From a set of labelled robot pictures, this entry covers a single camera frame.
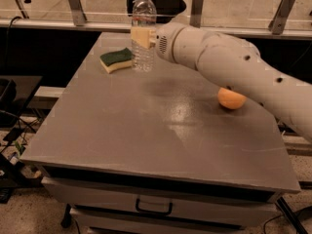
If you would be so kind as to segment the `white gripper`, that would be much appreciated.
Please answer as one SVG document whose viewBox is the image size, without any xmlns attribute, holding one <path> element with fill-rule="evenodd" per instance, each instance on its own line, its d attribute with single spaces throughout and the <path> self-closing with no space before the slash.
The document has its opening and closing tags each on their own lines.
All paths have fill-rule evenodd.
<svg viewBox="0 0 312 234">
<path fill-rule="evenodd" d="M 185 27 L 185 24 L 178 22 L 163 24 L 158 27 L 157 30 L 147 27 L 132 27 L 131 39 L 145 49 L 150 49 L 155 46 L 156 54 L 159 58 L 176 63 L 174 44 L 178 34 Z"/>
</svg>

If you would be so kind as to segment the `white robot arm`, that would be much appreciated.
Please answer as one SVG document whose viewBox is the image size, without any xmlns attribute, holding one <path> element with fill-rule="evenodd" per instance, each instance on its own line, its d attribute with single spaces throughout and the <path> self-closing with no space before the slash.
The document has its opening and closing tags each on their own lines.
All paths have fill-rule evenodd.
<svg viewBox="0 0 312 234">
<path fill-rule="evenodd" d="M 131 39 L 159 58 L 198 71 L 210 82 L 262 104 L 312 141 L 312 85 L 267 64 L 256 46 L 227 34 L 177 22 L 134 26 Z"/>
</svg>

